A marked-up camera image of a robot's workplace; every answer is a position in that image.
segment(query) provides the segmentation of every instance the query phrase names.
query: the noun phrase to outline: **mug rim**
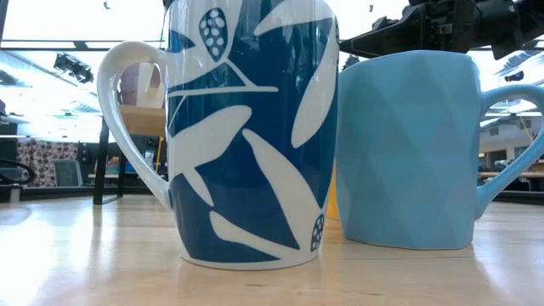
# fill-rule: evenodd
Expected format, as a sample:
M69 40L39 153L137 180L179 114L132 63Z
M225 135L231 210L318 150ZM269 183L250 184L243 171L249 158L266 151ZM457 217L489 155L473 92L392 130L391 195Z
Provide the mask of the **mug rim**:
M412 55L412 54L429 54L429 55L432 55L432 56L444 55L444 56L451 57L452 60L466 60L466 61L470 61L471 65L473 65L476 69L479 70L478 64L476 64L476 62L474 61L474 58L472 56L470 56L468 54L453 52L453 51L439 51L439 50L411 50L411 51L398 52L398 53L395 53L395 54L388 54L388 55L376 57L374 59L366 59L366 60L363 60L363 61L361 61L361 62L359 62L359 63L357 63L357 64L355 64L353 66L364 65L365 63L368 63L368 64L370 64L370 63L379 63L382 60L391 60L391 59L395 59L397 57Z

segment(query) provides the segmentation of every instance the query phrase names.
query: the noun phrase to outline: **dotted leaf design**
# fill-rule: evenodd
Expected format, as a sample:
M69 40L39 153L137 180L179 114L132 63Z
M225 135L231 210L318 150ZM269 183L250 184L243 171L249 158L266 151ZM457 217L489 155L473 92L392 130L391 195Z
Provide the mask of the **dotted leaf design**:
M325 216L321 214L317 220L315 220L314 230L312 231L312 244L310 251L313 252L320 247L321 238L323 236L323 227L325 225Z
M218 62L227 48L227 43L229 43L229 31L223 10L221 8L210 9L202 17L199 28L207 52L215 62Z

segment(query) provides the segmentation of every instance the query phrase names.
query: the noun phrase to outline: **mug handle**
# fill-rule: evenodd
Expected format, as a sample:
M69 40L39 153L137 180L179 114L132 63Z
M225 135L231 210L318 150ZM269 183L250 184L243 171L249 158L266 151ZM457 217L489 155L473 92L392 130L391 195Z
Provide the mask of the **mug handle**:
M159 66L161 79L166 78L166 65L162 51L153 48L143 42L122 42L112 48L100 64L97 77L98 97L105 122L116 139L117 144L127 159L133 164L138 175L150 188L153 195L167 209L171 210L168 200L168 182L162 179L145 162L130 134L123 123L119 102L117 101L116 87L121 79L121 74L131 65L138 63L151 63Z
M525 99L534 103L540 112L544 112L544 88L534 85L511 85L482 93L482 116L493 104L505 99ZM481 218L493 199L542 154L544 154L544 117L538 137L530 147L489 183L478 187L476 219Z

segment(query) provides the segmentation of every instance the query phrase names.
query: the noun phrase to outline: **table leg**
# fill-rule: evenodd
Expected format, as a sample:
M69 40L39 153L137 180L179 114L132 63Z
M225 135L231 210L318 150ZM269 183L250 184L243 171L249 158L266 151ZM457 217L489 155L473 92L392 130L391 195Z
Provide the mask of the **table leg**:
M94 180L94 205L102 205L104 198L104 182L105 182L105 164L108 159L108 141L110 129L102 119L102 129L100 130L99 156L96 162L96 179Z
M119 159L119 181L117 183L117 197L123 196L123 189L125 188L125 172L127 170L127 157L121 153Z

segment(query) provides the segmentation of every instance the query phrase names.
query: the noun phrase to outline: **mug base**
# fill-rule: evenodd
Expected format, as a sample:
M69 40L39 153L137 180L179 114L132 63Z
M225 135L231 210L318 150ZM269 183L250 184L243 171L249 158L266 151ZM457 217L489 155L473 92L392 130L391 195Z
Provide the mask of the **mug base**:
M318 254L318 252L312 252L306 257L300 257L296 259L280 259L264 263L214 263L185 257L183 255L181 256L181 258L191 264L196 264L205 268L238 271L259 271L271 269L285 269L295 267L301 264L307 264L316 259Z

